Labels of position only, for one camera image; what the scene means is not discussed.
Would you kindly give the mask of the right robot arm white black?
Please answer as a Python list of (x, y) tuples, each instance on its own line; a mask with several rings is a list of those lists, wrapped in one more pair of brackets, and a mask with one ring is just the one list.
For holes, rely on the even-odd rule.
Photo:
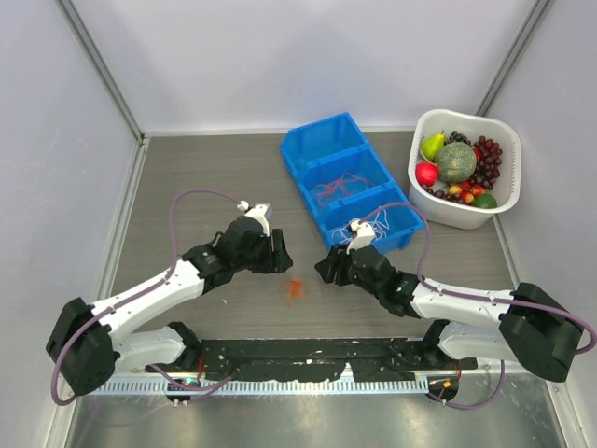
[(542, 288), (514, 290), (442, 285), (395, 269), (375, 247), (333, 245), (314, 269), (327, 284), (355, 285), (390, 314), (433, 320), (421, 346), (426, 365), (481, 357), (519, 363), (554, 383), (568, 377), (583, 329)]

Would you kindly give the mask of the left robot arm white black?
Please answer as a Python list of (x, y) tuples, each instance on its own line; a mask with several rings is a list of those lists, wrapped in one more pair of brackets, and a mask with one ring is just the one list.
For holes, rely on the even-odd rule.
[(292, 265), (282, 230), (266, 231), (257, 219), (239, 217), (211, 242), (175, 257), (166, 271), (136, 287), (94, 303), (67, 302), (46, 345), (54, 363), (52, 378), (63, 378), (78, 398), (117, 371), (150, 364), (191, 371), (201, 344), (190, 329), (179, 322), (153, 332), (138, 328), (229, 283), (238, 272), (284, 273)]

